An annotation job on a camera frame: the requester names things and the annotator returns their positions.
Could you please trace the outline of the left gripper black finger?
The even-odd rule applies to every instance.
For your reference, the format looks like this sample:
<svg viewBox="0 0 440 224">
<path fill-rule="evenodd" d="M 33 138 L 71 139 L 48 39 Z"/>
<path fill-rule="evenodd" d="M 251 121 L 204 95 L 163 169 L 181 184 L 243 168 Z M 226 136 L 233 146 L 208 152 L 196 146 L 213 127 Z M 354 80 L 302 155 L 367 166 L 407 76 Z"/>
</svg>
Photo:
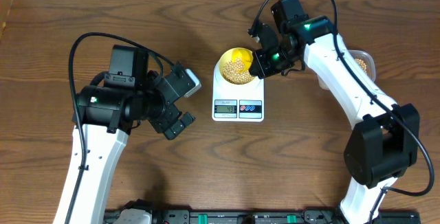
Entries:
<svg viewBox="0 0 440 224">
<path fill-rule="evenodd" d="M 191 115 L 189 112 L 186 112 L 185 114 L 182 115 L 180 121 L 184 126 L 190 126 L 195 121 L 195 117 Z"/>
<path fill-rule="evenodd" d="M 181 121 L 178 120 L 176 123 L 174 123 L 170 128 L 166 129 L 163 134 L 167 140 L 173 140 L 175 139 L 184 129 L 186 128 L 186 125 Z"/>
</svg>

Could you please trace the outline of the yellow measuring scoop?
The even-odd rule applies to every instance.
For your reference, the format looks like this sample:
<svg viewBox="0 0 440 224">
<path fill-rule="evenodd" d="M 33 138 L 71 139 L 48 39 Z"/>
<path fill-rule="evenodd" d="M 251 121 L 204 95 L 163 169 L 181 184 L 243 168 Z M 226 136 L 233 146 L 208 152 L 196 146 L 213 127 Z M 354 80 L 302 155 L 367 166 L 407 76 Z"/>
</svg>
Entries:
<svg viewBox="0 0 440 224">
<path fill-rule="evenodd" d="M 247 71 L 252 64 L 252 52 L 245 48 L 235 48 L 232 50 L 232 62 L 241 60 L 243 63 L 243 68 L 241 71 Z"/>
</svg>

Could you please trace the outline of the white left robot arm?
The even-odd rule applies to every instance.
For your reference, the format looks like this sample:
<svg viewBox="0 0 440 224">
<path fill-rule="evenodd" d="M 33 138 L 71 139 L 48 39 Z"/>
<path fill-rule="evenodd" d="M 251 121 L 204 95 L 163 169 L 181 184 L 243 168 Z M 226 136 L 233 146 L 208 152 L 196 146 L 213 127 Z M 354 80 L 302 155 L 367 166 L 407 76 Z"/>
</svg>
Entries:
<svg viewBox="0 0 440 224">
<path fill-rule="evenodd" d="M 109 70 L 98 74 L 76 96 L 80 126 L 72 137 L 67 178 L 55 223 L 101 223 L 114 171 L 135 121 L 148 121 L 166 139 L 175 139 L 194 122 L 175 101 L 201 87 L 180 63 L 163 76 L 148 69 L 154 54 L 116 45 Z"/>
</svg>

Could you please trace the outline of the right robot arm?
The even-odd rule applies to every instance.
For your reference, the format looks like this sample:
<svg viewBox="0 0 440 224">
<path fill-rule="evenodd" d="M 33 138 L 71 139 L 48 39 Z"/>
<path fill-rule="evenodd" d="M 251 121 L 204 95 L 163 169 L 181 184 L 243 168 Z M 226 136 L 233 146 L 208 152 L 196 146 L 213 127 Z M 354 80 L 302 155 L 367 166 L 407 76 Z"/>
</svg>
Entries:
<svg viewBox="0 0 440 224">
<path fill-rule="evenodd" d="M 398 105 L 368 77 L 347 51 L 336 22 L 309 17 L 299 0 L 280 0 L 271 11 L 275 30 L 259 19 L 248 30 L 261 44 L 250 73 L 264 79 L 286 74 L 300 62 L 318 75 L 352 128 L 344 149 L 351 181 L 339 205 L 342 219 L 373 222 L 386 192 L 417 161 L 418 111 L 411 104 Z"/>
</svg>

